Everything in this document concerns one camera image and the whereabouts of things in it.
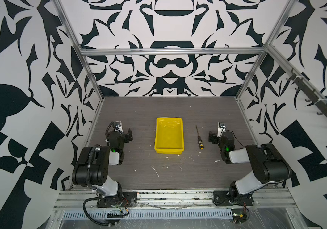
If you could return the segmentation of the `black yellow screwdriver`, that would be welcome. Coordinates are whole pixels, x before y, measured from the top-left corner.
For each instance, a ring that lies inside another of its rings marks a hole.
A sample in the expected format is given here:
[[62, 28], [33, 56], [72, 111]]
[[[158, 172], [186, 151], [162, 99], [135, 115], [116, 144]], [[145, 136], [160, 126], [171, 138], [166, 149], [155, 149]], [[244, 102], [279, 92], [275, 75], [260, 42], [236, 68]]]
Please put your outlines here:
[[198, 146], [199, 146], [199, 148], [201, 150], [203, 150], [204, 149], [203, 140], [202, 140], [202, 138], [201, 138], [201, 136], [199, 134], [198, 127], [197, 126], [195, 126], [195, 127], [196, 127], [196, 131], [197, 131], [197, 142], [198, 142]]

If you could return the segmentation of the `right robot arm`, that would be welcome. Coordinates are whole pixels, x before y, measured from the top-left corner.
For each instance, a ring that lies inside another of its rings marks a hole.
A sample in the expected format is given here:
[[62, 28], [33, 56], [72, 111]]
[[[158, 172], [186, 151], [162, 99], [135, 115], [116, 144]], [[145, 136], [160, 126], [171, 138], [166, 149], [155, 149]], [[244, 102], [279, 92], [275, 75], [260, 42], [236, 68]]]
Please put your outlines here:
[[273, 144], [247, 145], [235, 149], [235, 135], [230, 131], [209, 132], [208, 141], [218, 145], [226, 164], [249, 163], [251, 172], [234, 181], [226, 195], [233, 202], [249, 197], [268, 184], [283, 183], [291, 177], [291, 168]]

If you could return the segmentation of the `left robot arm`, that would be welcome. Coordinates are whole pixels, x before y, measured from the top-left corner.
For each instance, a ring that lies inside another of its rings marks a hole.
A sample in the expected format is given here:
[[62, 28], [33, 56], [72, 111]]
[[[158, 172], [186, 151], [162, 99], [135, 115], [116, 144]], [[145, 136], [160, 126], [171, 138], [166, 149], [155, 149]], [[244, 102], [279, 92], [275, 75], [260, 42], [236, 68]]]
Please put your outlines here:
[[122, 198], [121, 184], [109, 175], [109, 166], [121, 165], [124, 145], [133, 141], [132, 130], [108, 133], [108, 146], [84, 147], [72, 172], [72, 183], [87, 187], [105, 198]]

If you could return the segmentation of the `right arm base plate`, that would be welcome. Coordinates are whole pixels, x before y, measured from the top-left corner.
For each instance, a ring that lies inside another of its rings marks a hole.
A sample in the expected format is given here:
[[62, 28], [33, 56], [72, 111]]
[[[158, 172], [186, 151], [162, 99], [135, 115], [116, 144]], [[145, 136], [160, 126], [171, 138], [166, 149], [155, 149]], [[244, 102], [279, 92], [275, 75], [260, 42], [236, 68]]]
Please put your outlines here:
[[253, 206], [254, 199], [252, 194], [230, 194], [229, 191], [214, 191], [213, 203], [218, 207], [223, 206]]

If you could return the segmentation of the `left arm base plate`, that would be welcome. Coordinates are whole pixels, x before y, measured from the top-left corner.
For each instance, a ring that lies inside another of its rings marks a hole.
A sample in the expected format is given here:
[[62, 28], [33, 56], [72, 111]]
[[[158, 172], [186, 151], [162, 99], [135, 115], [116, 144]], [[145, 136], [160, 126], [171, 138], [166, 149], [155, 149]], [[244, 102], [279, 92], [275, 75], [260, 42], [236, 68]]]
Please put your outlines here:
[[97, 208], [129, 208], [136, 204], [137, 192], [122, 192], [115, 196], [99, 198]]

